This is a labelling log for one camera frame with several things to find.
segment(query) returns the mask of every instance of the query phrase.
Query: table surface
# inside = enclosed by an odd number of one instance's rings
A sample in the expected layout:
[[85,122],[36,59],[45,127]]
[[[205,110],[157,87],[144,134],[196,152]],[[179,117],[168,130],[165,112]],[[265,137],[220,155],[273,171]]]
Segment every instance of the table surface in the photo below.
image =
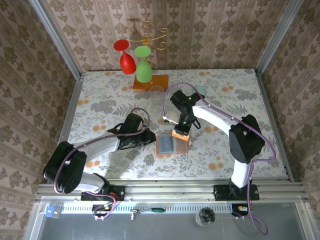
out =
[[[256,117],[262,133],[272,142],[277,161],[259,162],[253,177],[287,178],[283,157],[275,141],[274,132],[264,105],[253,69],[155,70],[153,74],[168,75],[169,86],[179,82],[202,85],[206,99],[220,109],[241,118]],[[69,143],[79,143],[102,135],[106,130],[123,123],[131,109],[140,107],[150,115],[150,129],[157,136],[171,134],[173,125],[163,125],[161,104],[149,92],[133,91],[135,75],[121,71],[87,72],[74,114]],[[179,87],[186,95],[187,86]],[[165,106],[170,106],[169,99]],[[146,115],[138,112],[143,118]],[[142,148],[118,150],[100,155],[85,165],[88,173],[107,178],[230,178],[234,159],[229,150],[229,137],[210,123],[201,120],[201,129],[191,128],[192,144],[187,154],[156,155],[156,144]],[[264,147],[258,157],[269,158],[270,149]]]

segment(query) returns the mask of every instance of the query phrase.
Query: green-handled screwdriver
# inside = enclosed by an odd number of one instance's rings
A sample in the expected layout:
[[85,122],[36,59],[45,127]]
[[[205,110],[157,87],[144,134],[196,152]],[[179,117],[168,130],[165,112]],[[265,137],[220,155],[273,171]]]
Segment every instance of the green-handled screwdriver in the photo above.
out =
[[161,207],[151,207],[151,208],[147,208],[147,209],[143,209],[143,210],[138,210],[138,209],[131,209],[130,213],[131,213],[131,220],[135,219],[135,214],[141,213],[141,212],[154,212],[154,213],[163,213],[166,210],[164,208]]

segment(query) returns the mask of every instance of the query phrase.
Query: purple cable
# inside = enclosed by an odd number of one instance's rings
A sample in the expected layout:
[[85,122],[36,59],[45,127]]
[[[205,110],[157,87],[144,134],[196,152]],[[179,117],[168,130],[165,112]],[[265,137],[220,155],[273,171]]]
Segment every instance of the purple cable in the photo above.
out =
[[133,111],[135,110],[141,110],[141,111],[144,111],[145,114],[147,115],[148,117],[148,123],[147,125],[145,126],[145,128],[142,128],[141,130],[137,131],[137,132],[133,132],[133,133],[121,133],[121,134],[115,134],[115,135],[108,135],[108,136],[102,136],[102,137],[99,137],[99,138],[96,138],[94,140],[91,140],[91,141],[88,141],[86,144],[81,144],[77,147],[75,147],[74,149],[72,149],[68,155],[63,159],[58,171],[56,172],[56,175],[55,175],[55,178],[54,178],[54,182],[53,182],[53,188],[54,188],[54,191],[57,193],[57,194],[62,194],[63,191],[61,189],[59,189],[58,187],[58,178],[60,176],[60,173],[62,171],[62,168],[64,167],[66,161],[70,158],[70,156],[78,149],[81,149],[87,145],[90,145],[90,144],[93,144],[97,141],[100,141],[100,140],[103,140],[103,139],[108,139],[108,138],[115,138],[115,137],[122,137],[122,136],[134,136],[134,135],[138,135],[142,132],[144,132],[145,130],[147,130],[147,128],[149,127],[149,122],[150,122],[150,116],[149,116],[149,113],[144,110],[143,108],[140,108],[140,107],[135,107],[134,109],[131,110],[130,113],[132,113]]
[[111,207],[110,211],[106,215],[102,216],[103,219],[108,217],[115,210],[117,201],[113,196],[111,196],[109,194],[97,194],[97,193],[93,193],[93,192],[90,192],[90,191],[85,191],[85,193],[90,194],[92,196],[96,196],[96,197],[108,197],[108,198],[112,199],[112,207]]
[[[166,112],[165,112],[165,97],[166,95],[168,94],[169,90],[178,86],[178,85],[187,85],[191,88],[193,88],[193,90],[199,95],[200,99],[209,107],[211,108],[212,110],[214,110],[215,112],[217,112],[218,114],[226,117],[226,118],[229,118],[230,120],[232,121],[235,121],[236,123],[240,123],[242,124],[243,126],[245,126],[247,129],[250,129],[252,132],[254,132],[255,134],[257,134],[260,138],[262,138],[266,144],[268,145],[268,147],[271,149],[272,151],[272,157],[269,158],[269,159],[255,159],[252,161],[252,164],[250,166],[250,170],[249,170],[249,174],[248,174],[248,184],[247,184],[247,202],[248,202],[248,210],[249,210],[249,214],[250,214],[250,218],[251,218],[251,221],[253,223],[253,226],[259,231],[259,233],[261,233],[262,235],[267,235],[268,234],[268,228],[267,228],[267,225],[258,217],[256,216],[253,216],[252,215],[252,210],[251,210],[251,204],[250,204],[250,180],[252,178],[252,173],[253,173],[253,170],[254,170],[254,165],[256,162],[272,162],[272,161],[275,161],[276,160],[276,157],[277,157],[277,154],[276,154],[276,150],[274,148],[274,146],[272,146],[271,142],[265,137],[263,136],[259,131],[257,131],[256,129],[254,129],[253,127],[249,126],[248,124],[244,123],[243,121],[233,117],[232,115],[216,108],[215,106],[212,106],[209,102],[207,102],[207,100],[204,99],[204,97],[198,92],[198,90],[193,86],[191,85],[190,83],[187,83],[187,82],[178,82],[176,84],[173,84],[171,85],[170,87],[168,87],[168,89],[165,91],[164,95],[163,95],[163,98],[162,98],[162,115],[164,117],[166,117]],[[257,219],[259,222],[261,222],[265,228],[266,228],[266,231],[265,232],[262,232],[258,226],[256,225],[254,219]]]

